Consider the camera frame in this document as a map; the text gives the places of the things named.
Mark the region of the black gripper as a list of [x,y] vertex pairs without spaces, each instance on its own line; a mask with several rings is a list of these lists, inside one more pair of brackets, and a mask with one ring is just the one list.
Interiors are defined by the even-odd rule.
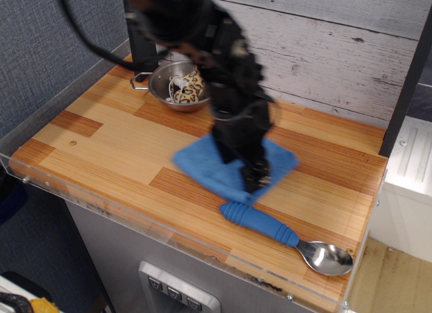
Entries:
[[237,114],[212,107],[211,114],[215,119],[212,135],[223,163],[240,159],[246,164],[240,172],[247,192],[268,186],[271,170],[263,138],[272,127],[269,101],[259,98]]

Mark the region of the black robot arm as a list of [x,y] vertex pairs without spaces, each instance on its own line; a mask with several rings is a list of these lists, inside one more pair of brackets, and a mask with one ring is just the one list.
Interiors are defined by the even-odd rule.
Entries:
[[212,136],[224,163],[240,159],[248,192],[270,182],[262,140],[272,98],[260,87],[261,65],[236,21],[212,0],[126,0],[128,19],[148,40],[193,61],[211,96]]

